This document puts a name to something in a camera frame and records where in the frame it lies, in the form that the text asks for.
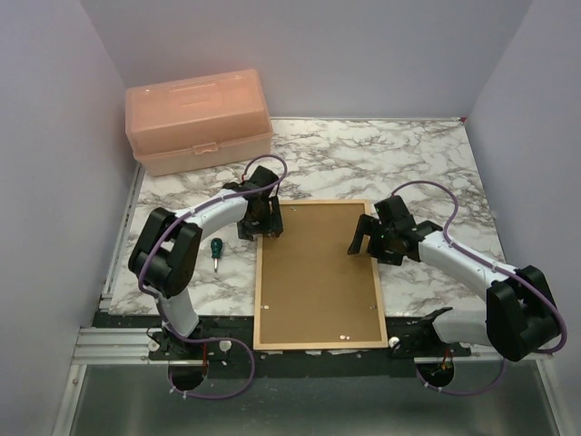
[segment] metal base panel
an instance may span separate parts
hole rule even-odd
[[[456,389],[495,376],[497,362],[462,363]],[[243,381],[213,381],[226,392]],[[510,365],[505,381],[479,397],[454,398],[418,380],[387,377],[258,379],[227,401],[184,400],[169,393],[166,369],[91,366],[72,435],[558,435],[534,362]]]

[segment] gray wall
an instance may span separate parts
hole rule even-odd
[[[0,14],[0,434],[50,434],[133,174],[123,84],[74,0]]]
[[[581,3],[535,0],[468,117],[507,258],[547,275],[570,331],[556,366],[581,431]]]
[[[83,0],[127,86],[256,67],[271,113],[467,115],[530,0]]]

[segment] bolt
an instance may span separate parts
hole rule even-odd
[[[391,336],[388,340],[388,346],[397,350],[399,348],[399,338],[397,336]]]

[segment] white marble surface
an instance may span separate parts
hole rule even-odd
[[[503,260],[461,122],[308,119],[273,120],[272,124],[272,151],[286,160],[290,170],[281,186],[281,199],[363,198],[376,202],[410,180],[440,182],[460,201],[452,236]],[[274,161],[263,163],[275,171],[281,168]],[[129,254],[150,211],[157,206],[178,210],[200,203],[224,183],[238,180],[244,165],[232,163],[157,178],[144,176],[113,283],[110,313],[156,313],[153,299],[138,291],[137,280],[127,269]],[[452,212],[451,201],[437,188],[415,185],[401,195],[418,222],[430,219],[443,224]],[[202,243],[188,288],[199,314],[253,314],[256,243],[240,241],[236,234],[234,224],[215,234],[224,240],[218,274],[213,272],[209,239]],[[484,307],[463,285],[425,264],[406,260],[402,266],[380,265],[379,274],[387,315],[424,315],[443,306]]]

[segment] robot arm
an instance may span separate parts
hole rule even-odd
[[[157,292],[161,312],[182,337],[190,336],[199,322],[187,286],[193,276],[200,242],[230,223],[238,224],[241,239],[252,240],[258,233],[279,236],[282,219],[278,197],[270,197],[272,188],[257,193],[277,180],[276,174],[259,166],[247,181],[225,184],[219,193],[204,202],[207,206],[203,208],[196,206],[172,213],[160,207],[150,214],[129,259],[129,269],[138,277],[154,245],[170,225],[180,216],[199,210],[169,233],[165,241],[172,244],[171,248],[160,247],[144,275],[144,283]]]
[[[537,268],[519,270],[466,245],[454,242],[452,247],[437,224],[416,224],[398,195],[376,203],[375,208],[379,219],[361,215],[348,254],[359,252],[366,234],[367,252],[380,263],[401,265],[404,257],[427,263],[454,277],[486,302],[486,310],[462,312],[445,308],[426,317],[429,328],[442,342],[493,346],[505,358],[517,362],[558,336],[557,322],[547,306],[519,282],[497,271],[508,271],[524,279],[554,304],[545,276]],[[477,262],[474,257],[484,262]]]

